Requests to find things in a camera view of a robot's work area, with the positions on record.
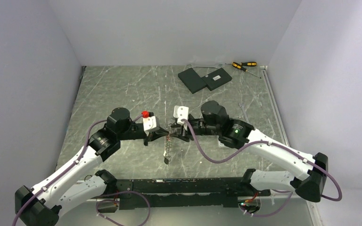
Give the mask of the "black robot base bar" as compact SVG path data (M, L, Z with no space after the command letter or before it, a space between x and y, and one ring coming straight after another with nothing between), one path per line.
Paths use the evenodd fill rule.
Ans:
M151 207L222 206L236 208L252 196L270 196L270 190L256 192L241 183L241 177L119 179L108 185L106 197L117 197L121 210Z

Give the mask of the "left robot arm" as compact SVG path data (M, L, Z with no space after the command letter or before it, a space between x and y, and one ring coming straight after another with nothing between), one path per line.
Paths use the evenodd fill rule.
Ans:
M89 180L78 184L78 179L99 166L121 147L122 140L149 142L166 137L169 132L160 127L152 112L144 111L132 120L128 109L118 107L105 119L89 127L81 150L57 171L33 187L20 187L15 192L15 213L27 226L54 226L59 219L86 200L112 197L117 190L116 178L100 170Z

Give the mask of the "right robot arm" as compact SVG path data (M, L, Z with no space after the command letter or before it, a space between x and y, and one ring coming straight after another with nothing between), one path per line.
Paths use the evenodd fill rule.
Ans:
M301 198L319 202L324 198L328 157L323 153L304 153L268 137L253 125L231 118L225 107L216 101L201 106L202 118L194 118L186 106L174 107L172 137L186 142L197 142L198 136L217 136L226 147L256 154L280 166L281 171L265 172L247 169L241 182L241 190L253 195L262 190L292 191Z

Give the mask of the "round metal key organizer disc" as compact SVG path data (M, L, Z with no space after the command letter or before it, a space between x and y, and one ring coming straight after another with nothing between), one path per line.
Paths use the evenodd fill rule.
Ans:
M164 145L164 163L168 165L172 160L172 137L170 135L167 135L165 137L165 145Z

